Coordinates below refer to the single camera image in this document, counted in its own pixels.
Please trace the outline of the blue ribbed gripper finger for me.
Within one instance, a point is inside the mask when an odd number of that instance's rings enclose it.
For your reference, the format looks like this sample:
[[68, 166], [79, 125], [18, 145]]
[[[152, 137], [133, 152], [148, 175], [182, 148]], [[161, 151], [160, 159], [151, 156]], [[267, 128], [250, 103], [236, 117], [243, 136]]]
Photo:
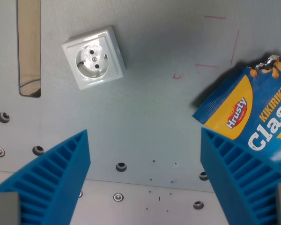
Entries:
[[83, 130], [0, 183], [0, 193], [19, 195], [22, 225], [68, 225], [90, 164], [88, 133]]
[[276, 225], [281, 167], [261, 153], [201, 129], [201, 164], [230, 225]]

